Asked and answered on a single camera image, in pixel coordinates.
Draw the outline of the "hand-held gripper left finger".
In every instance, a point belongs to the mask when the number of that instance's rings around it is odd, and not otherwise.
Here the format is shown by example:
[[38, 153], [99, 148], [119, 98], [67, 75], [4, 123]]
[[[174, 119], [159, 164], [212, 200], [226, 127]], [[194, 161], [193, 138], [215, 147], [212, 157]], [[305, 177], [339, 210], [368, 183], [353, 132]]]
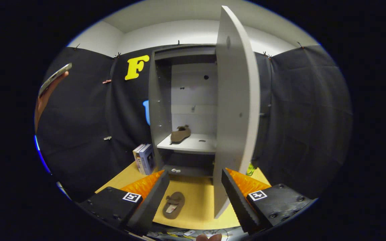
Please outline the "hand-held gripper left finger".
[[166, 170], [150, 174], [124, 188], [107, 186], [79, 207], [118, 231], [146, 235], [170, 183]]

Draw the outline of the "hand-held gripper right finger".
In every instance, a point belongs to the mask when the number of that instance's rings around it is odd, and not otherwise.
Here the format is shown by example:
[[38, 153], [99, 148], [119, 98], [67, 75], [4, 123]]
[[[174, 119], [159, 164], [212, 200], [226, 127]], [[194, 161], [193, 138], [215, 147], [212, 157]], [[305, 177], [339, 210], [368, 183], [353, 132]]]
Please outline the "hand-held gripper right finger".
[[229, 168], [221, 183], [244, 232], [256, 235], [293, 220], [317, 199], [310, 199], [285, 184], [267, 185]]

